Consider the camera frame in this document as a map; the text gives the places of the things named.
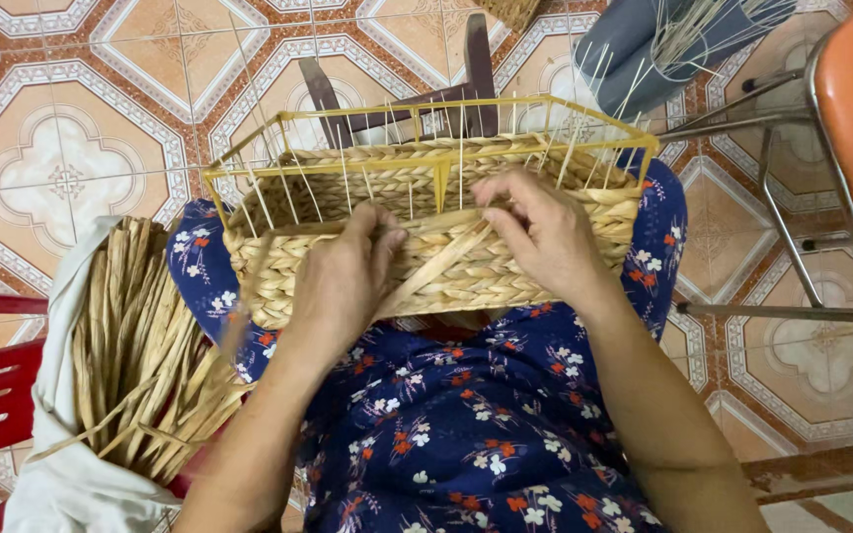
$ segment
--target white cloth sack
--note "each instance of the white cloth sack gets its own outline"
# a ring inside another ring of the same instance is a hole
[[[71,332],[88,289],[91,258],[119,216],[101,216],[58,265],[48,299],[48,337],[31,388],[33,454],[78,434]],[[98,459],[80,442],[22,466],[6,501],[7,533],[153,531],[181,500],[151,480]]]

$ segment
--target woman's left hand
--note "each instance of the woman's left hand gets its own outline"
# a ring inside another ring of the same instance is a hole
[[[374,243],[371,233],[378,226],[388,229]],[[333,366],[373,321],[387,290],[390,261],[406,238],[384,207],[370,202],[354,207],[344,232],[315,244],[302,260],[292,318],[279,341],[311,343],[310,353],[331,354],[320,362]]]

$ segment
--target tiled floor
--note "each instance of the tiled floor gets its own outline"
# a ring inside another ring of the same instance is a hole
[[[605,6],[546,0],[523,35],[487,15],[497,90],[584,98],[570,45]],[[198,166],[254,127],[252,91],[268,112],[311,108],[298,58],[318,56],[343,106],[462,81],[474,9],[468,0],[0,0],[0,292],[47,294],[96,216],[170,221],[202,194]],[[804,3],[651,112],[652,131],[733,100],[744,79],[803,65],[852,11],[853,0]],[[802,93],[792,84],[735,115],[798,105]],[[678,301],[805,303],[756,189],[760,144],[752,130],[662,151],[691,213]],[[842,228],[812,130],[779,128],[771,165],[797,236]],[[853,249],[805,261],[826,303],[853,306]],[[0,346],[42,327],[0,317]],[[853,326],[673,314],[663,345],[741,460],[853,444]],[[21,457],[21,448],[0,453],[0,499]]]

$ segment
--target woman's right hand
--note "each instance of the woman's right hand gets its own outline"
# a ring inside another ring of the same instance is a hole
[[[580,309],[587,295],[619,287],[598,251],[587,212],[572,198],[521,169],[484,178],[472,190],[480,206],[511,196],[511,212],[486,208],[482,216],[522,270],[551,294]]]

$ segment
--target fingers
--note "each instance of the fingers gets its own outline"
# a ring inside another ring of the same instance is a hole
[[[383,206],[371,202],[361,202],[354,208],[347,226],[341,235],[348,238],[369,237],[377,226],[396,226],[397,217]]]
[[[479,206],[488,206],[497,196],[511,196],[529,212],[542,209],[553,201],[539,180],[522,170],[511,170],[481,179],[473,185],[473,195]]]
[[[505,245],[512,250],[512,255],[520,265],[522,261],[536,253],[536,245],[532,242],[532,238],[509,212],[488,208],[482,212],[482,218],[488,220],[496,233],[503,237]]]
[[[405,229],[392,229],[377,239],[371,253],[371,281],[374,287],[384,285],[390,261],[407,239]]]

